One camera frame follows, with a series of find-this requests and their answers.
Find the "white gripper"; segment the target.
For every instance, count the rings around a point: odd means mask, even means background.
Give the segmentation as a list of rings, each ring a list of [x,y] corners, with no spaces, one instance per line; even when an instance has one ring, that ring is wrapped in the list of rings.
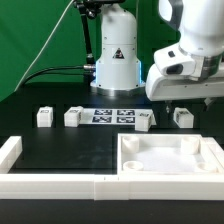
[[[163,76],[153,65],[148,73],[145,92],[151,101],[224,97],[224,63],[219,71],[204,81],[181,76]]]

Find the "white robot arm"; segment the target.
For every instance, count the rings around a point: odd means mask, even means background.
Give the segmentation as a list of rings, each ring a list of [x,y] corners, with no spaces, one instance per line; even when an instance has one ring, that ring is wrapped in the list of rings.
[[[180,40],[154,53],[146,80],[136,57],[135,17],[116,3],[101,10],[102,53],[92,89],[114,96],[143,88],[152,101],[224,97],[224,0],[158,0],[160,17]]]

